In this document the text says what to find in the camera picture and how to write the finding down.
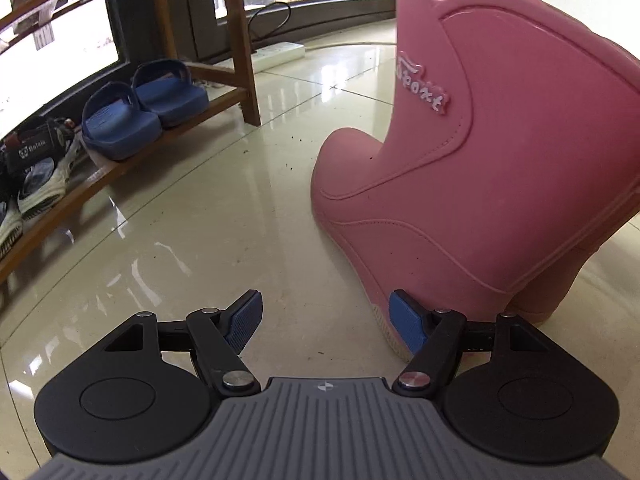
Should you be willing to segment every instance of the wooden shoe rack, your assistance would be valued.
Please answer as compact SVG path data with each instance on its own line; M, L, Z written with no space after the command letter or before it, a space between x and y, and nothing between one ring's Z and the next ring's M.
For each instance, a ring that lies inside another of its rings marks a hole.
M29 30L15 36L8 43L0 40L0 55L27 37L38 28L55 20L59 16L74 10L92 0L71 0L71 3L56 9L59 0L31 0L22 7L0 20L0 33L4 32L25 18L37 14L38 23ZM84 182L69 190L68 194L58 202L49 212L41 215L33 226L15 243L11 251L0 260L0 283L4 282L14 269L37 248L44 239L69 215L78 211L84 202L98 193L107 184L133 168L162 144L172 142L177 137L191 130L201 122L219 114L223 110L239 104L244 120L255 126L260 125L260 113L255 93L254 72L251 65L251 47L246 27L244 0L225 0L227 8L226 21L229 30L232 57L235 70L217 68L200 63L187 63L194 79L216 82L234 87L233 90L221 95L209 103L209 108L186 123L175 128L165 130L164 134L136 155L114 162L108 160L92 150L87 150L97 169ZM174 35L167 0L154 0L156 19L162 35L163 48L166 57L175 58Z

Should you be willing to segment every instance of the wooden rack leg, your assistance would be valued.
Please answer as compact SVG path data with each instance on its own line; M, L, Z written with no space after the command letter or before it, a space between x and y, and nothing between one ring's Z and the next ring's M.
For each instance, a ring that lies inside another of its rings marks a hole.
M260 111L255 92L254 69L251 66L251 42L246 28L244 0L225 0L226 26L229 31L231 54L238 83L247 90L247 97L240 103L244 122L260 126Z
M154 7L156 8L156 19L158 20L158 27L160 27L160 34L162 34L162 42L164 43L164 53L167 57L176 59L178 53L175 49L169 3L167 0L154 0Z

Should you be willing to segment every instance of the power strip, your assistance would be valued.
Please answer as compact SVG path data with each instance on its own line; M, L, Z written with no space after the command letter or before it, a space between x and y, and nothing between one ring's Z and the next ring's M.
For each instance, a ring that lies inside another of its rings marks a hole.
M256 52L251 54L251 62L254 66L254 74L263 72L273 68L274 66L288 63L296 59L305 57L305 46L298 43L289 43L283 41L270 46L259 48ZM232 58L225 59L216 66L223 66L226 68L234 67L234 60Z

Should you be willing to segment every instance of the boot logo text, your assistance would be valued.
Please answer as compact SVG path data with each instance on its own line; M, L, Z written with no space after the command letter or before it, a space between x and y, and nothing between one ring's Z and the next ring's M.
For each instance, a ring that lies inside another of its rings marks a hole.
M398 81L402 83L404 88L427 103L432 110L444 115L449 96L441 87L434 85L431 81L425 82L423 75L424 67L409 61L404 52L399 53L398 62L396 63L396 78Z
M34 152L38 148L41 148L42 146L45 146L45 145L46 145L46 142L44 140L37 140L33 144L28 144L27 146L20 148L18 150L18 155L20 155L20 158L27 158L27 156L29 156L31 152Z

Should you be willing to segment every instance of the sneaker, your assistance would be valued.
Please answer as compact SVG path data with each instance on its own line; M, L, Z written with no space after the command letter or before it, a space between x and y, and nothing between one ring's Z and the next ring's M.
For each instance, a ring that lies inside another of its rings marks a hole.
M4 258L22 236L22 216L15 202L14 181L0 169L0 258Z
M17 203L25 220L51 209L66 194L80 151L69 120L36 117L4 140L8 174L20 182Z

